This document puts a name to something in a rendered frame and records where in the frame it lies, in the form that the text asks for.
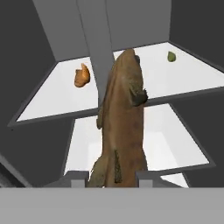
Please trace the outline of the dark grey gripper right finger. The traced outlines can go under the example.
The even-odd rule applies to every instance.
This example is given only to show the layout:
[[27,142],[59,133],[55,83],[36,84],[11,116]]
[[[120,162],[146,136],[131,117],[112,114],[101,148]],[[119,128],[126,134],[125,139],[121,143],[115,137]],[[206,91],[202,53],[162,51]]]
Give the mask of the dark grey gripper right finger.
[[149,188],[180,188],[170,181],[163,180],[156,171],[136,171],[135,172],[136,187]]

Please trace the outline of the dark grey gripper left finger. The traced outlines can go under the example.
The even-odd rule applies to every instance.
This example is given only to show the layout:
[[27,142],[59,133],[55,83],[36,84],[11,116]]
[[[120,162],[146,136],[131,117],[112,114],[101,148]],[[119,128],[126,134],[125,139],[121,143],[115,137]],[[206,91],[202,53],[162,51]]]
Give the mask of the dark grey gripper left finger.
[[45,185],[45,187],[85,188],[88,183],[88,177],[88,171],[68,171],[63,177]]

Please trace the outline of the orange food piece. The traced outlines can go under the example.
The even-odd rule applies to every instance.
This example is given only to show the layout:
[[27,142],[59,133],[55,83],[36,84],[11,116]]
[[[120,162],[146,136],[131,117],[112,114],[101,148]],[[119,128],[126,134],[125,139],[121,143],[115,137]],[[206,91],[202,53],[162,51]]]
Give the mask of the orange food piece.
[[74,72],[74,85],[77,88],[83,88],[90,82],[90,72],[88,67],[82,63],[81,69],[76,69]]

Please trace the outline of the brown frozen fish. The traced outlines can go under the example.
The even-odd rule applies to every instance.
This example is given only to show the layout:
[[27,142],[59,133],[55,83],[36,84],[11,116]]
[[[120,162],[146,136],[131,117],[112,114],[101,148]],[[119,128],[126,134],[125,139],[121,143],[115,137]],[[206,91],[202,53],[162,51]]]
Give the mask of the brown frozen fish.
[[135,50],[124,50],[110,71],[96,127],[102,151],[94,162],[89,187],[134,187],[136,173],[148,169],[144,154],[144,104],[148,100]]

